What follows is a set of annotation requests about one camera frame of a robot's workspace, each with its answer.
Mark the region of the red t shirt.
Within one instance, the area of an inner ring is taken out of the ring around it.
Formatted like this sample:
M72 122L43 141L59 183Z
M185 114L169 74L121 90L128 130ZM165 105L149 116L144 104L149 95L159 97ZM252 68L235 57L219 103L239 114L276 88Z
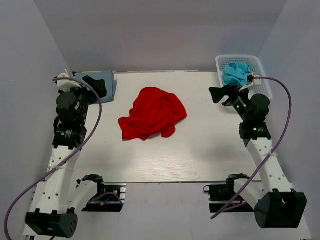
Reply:
M124 141L145 141L155 134L171 137L176 124L186 117L186 108L175 94L157 87L145 87L134 101L129 116L119 118L118 123Z

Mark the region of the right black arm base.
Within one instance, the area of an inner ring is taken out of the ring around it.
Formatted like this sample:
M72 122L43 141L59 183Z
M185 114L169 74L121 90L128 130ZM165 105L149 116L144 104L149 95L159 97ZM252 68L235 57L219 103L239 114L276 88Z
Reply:
M233 196L225 184L210 184L203 187L203 192L209 196L209 212L215 214ZM253 208L238 196L225 210L225 213L253 213Z

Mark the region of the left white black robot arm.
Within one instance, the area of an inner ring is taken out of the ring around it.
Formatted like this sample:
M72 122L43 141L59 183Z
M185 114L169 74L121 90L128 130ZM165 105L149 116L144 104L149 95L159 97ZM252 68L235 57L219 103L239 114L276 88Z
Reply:
M92 134L85 127L89 106L107 96L104 79L88 75L73 80L64 74L55 82L57 118L54 121L53 148L44 190L34 210L25 216L26 225L39 236L71 238L78 225L78 213L94 198L105 196L99 175L87 175L70 194L70 185L81 150Z

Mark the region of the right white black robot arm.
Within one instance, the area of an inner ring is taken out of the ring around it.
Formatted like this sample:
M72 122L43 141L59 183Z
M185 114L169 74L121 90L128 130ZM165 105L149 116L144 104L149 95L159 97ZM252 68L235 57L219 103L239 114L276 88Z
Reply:
M259 175L263 189L243 173L231 174L226 179L229 202L241 199L254 211L255 220L263 229L296 229L300 225L307 198L297 192L286 178L274 153L272 137L265 122L270 100L263 94L249 97L248 89L228 84L210 87L215 104L223 98L224 107L233 107L242 119L239 136L256 165L253 176Z

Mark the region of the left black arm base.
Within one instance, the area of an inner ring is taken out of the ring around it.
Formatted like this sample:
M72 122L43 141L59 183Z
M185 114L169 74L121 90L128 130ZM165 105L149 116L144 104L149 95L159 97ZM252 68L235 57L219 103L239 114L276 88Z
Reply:
M120 213L126 197L125 183L99 183L97 194L90 199L83 212Z

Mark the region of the folded grey-blue t shirt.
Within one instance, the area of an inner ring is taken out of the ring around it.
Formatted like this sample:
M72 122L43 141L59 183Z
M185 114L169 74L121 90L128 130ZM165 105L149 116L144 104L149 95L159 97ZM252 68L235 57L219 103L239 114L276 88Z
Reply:
M101 102L104 104L114 101L117 89L117 81L115 80L114 74L111 70L102 72L76 72L74 76L80 82L84 81L83 77L85 76L89 76L94 80L104 80L107 95L101 98Z

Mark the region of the crumpled light blue t shirt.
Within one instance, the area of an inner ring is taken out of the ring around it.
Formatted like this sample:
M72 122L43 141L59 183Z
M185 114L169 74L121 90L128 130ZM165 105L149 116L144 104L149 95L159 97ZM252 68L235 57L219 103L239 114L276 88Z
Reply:
M244 62L230 62L223 69L223 86L231 84L243 87L248 84L248 75L252 72L251 65Z

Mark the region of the white plastic basket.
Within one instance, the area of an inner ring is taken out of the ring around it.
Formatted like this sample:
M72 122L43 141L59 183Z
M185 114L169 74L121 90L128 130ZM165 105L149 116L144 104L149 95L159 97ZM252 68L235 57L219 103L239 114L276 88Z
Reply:
M265 71L260 60L253 55L245 55L245 54L225 54L218 55L215 58L216 68L218 79L220 83L220 87L224 86L224 77L223 71L225 66L232 62L241 62L245 63L247 66L251 65L251 70L253 71L254 76L265 77ZM267 96L270 100L273 98L269 83L266 79L261 80L261 85L253 88L249 91L248 97L251 98L255 94L263 94Z

